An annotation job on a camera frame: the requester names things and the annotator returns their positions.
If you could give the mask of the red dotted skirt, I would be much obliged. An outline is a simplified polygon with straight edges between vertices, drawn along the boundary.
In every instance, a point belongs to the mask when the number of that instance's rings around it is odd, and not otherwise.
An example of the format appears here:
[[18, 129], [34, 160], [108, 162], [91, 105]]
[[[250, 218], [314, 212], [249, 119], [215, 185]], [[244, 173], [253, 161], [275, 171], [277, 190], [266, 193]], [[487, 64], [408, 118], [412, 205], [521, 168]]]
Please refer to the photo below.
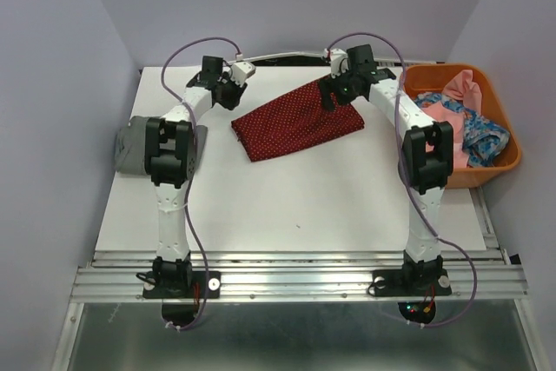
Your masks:
[[352, 134], [365, 127], [353, 105], [328, 111], [313, 80], [231, 122], [251, 162], [287, 156]]

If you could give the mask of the grey skirt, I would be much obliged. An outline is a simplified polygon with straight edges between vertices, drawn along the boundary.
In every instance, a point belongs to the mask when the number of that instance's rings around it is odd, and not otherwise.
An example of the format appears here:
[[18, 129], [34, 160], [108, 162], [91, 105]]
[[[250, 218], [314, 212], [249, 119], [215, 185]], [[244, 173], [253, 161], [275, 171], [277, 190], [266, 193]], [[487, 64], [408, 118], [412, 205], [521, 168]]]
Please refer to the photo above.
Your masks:
[[134, 116], [116, 135], [116, 171], [179, 188], [199, 168], [207, 134], [203, 125]]

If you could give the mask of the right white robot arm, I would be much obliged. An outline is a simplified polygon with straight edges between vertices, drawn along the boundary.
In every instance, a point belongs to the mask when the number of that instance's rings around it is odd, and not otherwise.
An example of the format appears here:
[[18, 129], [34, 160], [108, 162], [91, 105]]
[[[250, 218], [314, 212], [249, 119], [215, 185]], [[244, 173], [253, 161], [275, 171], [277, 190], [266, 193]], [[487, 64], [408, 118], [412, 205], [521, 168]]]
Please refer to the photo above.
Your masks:
[[376, 295], [419, 293], [443, 276], [443, 259], [434, 225], [440, 201], [453, 173], [453, 128], [427, 115], [405, 92], [391, 70], [379, 69], [370, 45], [324, 52], [330, 73], [319, 82], [326, 111], [364, 98], [395, 129], [399, 176], [410, 199], [408, 238], [399, 268], [376, 270], [371, 285]]

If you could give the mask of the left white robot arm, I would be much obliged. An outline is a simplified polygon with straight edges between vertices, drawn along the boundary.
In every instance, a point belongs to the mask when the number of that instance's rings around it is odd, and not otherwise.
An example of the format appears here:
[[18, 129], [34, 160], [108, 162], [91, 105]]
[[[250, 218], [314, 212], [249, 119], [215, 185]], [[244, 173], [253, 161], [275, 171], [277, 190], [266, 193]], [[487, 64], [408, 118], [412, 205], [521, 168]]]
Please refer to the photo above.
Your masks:
[[185, 208], [198, 160], [197, 122], [216, 104], [235, 109], [255, 74], [255, 66], [246, 61], [237, 61], [228, 70], [223, 66], [222, 58], [204, 56], [179, 103], [146, 123], [144, 167], [155, 187], [159, 236], [152, 272], [145, 281], [175, 296], [193, 288]]

